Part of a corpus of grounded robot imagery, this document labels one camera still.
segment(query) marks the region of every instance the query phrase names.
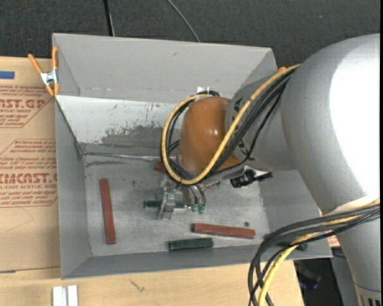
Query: yellow cable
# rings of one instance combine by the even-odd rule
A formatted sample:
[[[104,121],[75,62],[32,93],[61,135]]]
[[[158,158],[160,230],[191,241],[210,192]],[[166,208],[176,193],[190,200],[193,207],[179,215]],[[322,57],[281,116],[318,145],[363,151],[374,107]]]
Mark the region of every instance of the yellow cable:
[[[367,204],[366,207],[368,206],[373,206],[373,205],[378,205],[380,204],[380,198],[373,201],[372,203],[370,204]],[[323,226],[327,226],[327,225],[332,225],[332,224],[339,224],[339,223],[343,223],[343,222],[348,222],[348,221],[351,221],[355,218],[358,218],[358,217],[362,217],[363,214],[361,215],[355,215],[355,216],[351,216],[351,217],[346,217],[344,219],[338,219],[338,220],[333,220],[333,221],[327,221],[327,222],[324,222],[322,225]],[[313,236],[315,236],[317,234],[317,232],[314,232],[314,233],[308,233],[306,235],[302,235],[298,238],[296,238],[292,244],[296,244],[296,243],[299,243],[299,245],[301,244],[301,242],[303,240],[306,240],[306,239],[309,239]],[[264,284],[261,288],[261,292],[260,292],[260,295],[259,295],[259,298],[258,298],[258,305],[259,306],[264,306],[264,302],[265,302],[265,299],[266,299],[266,295],[267,295],[267,292],[268,292],[268,288],[269,288],[269,285],[271,284],[271,281],[276,273],[276,271],[278,270],[278,268],[280,267],[281,263],[288,257],[288,255],[294,250],[296,249],[299,245],[296,245],[296,246],[293,246],[293,247],[289,247],[288,249],[286,249],[285,251],[283,251],[281,253],[281,255],[277,258],[277,260],[274,262],[274,264],[272,265],[272,267],[269,269],[268,273],[267,273],[267,276],[264,280]]]
[[[206,168],[203,170],[203,172],[201,172],[199,175],[197,175],[197,177],[193,178],[193,179],[183,179],[181,177],[179,177],[174,171],[173,169],[170,167],[169,165],[169,160],[167,158],[167,153],[166,153],[166,138],[167,138],[167,131],[169,129],[169,126],[170,126],[170,122],[172,121],[173,117],[175,116],[176,112],[184,105],[186,104],[187,102],[189,101],[192,101],[196,98],[198,98],[199,96],[192,96],[190,98],[187,98],[185,99],[183,102],[181,102],[180,104],[178,104],[175,109],[172,111],[172,113],[169,115],[168,119],[167,119],[167,122],[166,122],[166,125],[165,127],[163,128],[163,134],[162,134],[162,139],[161,139],[161,155],[162,155],[162,159],[163,159],[163,163],[166,167],[166,170],[167,172],[169,173],[169,175],[177,182],[180,182],[181,184],[184,184],[184,185],[193,185],[193,184],[196,184],[197,182],[199,182],[200,180],[202,180],[209,172],[210,170],[213,168],[214,164],[217,162],[217,160],[220,158],[221,154],[223,153],[224,151],[224,148],[225,146],[227,145],[227,143],[229,142],[232,134],[234,133],[234,130],[236,129],[237,125],[239,124],[240,120],[243,118],[243,115],[245,113],[245,111],[248,109],[248,107],[252,104],[252,102],[262,93],[262,91],[264,91],[270,84],[272,84],[276,79],[282,77],[283,75],[285,75],[286,73],[288,73],[289,71],[293,70],[293,69],[296,69],[297,67],[299,67],[299,65],[295,65],[295,66],[292,66],[292,67],[289,67],[287,69],[284,69],[284,70],[281,70],[279,72],[277,72],[277,74],[273,75],[272,77],[270,77],[265,83],[263,83],[247,100],[247,102],[243,105],[243,107],[240,109],[240,111],[238,112],[236,118],[234,119],[234,121],[232,122],[229,130],[227,131],[226,135],[224,136],[224,139],[222,140],[220,146],[217,148],[217,151],[216,153],[214,154],[213,158],[210,160],[209,164],[206,166]]]

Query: cable bundle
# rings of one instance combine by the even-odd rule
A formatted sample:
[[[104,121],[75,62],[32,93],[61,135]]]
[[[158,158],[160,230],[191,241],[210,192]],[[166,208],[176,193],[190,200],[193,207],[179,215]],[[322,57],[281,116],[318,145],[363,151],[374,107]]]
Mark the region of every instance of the cable bundle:
[[[254,306],[263,306],[264,302],[267,301],[269,306],[273,306],[267,293],[268,287],[279,265],[298,246],[337,235],[354,226],[378,218],[380,218],[380,199],[374,201],[371,205],[349,212],[297,222],[267,236],[258,248],[248,271],[248,289],[250,292],[248,305],[252,303]],[[272,246],[287,241],[292,243],[287,244],[272,255],[265,267],[261,270],[260,259],[265,251]],[[256,271],[257,274],[255,284],[253,284],[254,271]],[[257,301],[255,293],[258,288],[261,288],[261,292]]]

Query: cardboard box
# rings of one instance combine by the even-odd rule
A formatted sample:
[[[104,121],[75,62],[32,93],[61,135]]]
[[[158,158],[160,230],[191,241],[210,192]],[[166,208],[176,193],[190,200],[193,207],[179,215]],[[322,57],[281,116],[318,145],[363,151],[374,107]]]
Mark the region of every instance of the cardboard box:
[[[0,71],[0,272],[59,266],[54,99],[27,58]]]

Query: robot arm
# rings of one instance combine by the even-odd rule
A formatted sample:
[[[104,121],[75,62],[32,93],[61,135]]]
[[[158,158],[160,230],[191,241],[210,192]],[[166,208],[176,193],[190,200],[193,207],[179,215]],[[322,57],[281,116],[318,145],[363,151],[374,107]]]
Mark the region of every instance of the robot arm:
[[[220,156],[223,167],[234,175],[241,174],[242,161],[264,173],[297,169],[324,214],[378,199],[379,51],[380,35],[363,36],[331,45],[297,69],[286,70],[289,76],[281,76],[275,89],[280,91],[261,92],[263,108],[247,109],[247,115],[257,112],[256,118],[242,119],[248,128],[242,137],[233,136],[238,144],[232,154]],[[241,106],[267,79],[243,87],[231,100],[210,98],[208,105],[204,100],[210,99],[201,99],[191,105],[183,121],[178,158],[189,178],[209,164]],[[214,166],[214,171],[221,169]],[[356,226],[338,239],[359,303],[380,305],[380,219]]]

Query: red stick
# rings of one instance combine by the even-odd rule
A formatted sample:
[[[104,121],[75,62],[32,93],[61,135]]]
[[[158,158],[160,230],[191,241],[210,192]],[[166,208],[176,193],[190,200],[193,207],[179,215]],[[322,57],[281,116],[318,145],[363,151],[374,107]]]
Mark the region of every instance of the red stick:
[[[114,214],[112,213],[112,202],[110,200],[108,179],[100,179],[101,200],[103,209],[103,220],[105,222],[105,233],[107,244],[116,243]]]
[[[195,223],[191,229],[194,233],[203,233],[205,235],[226,236],[234,238],[255,238],[255,230],[247,228],[218,226],[215,224]]]

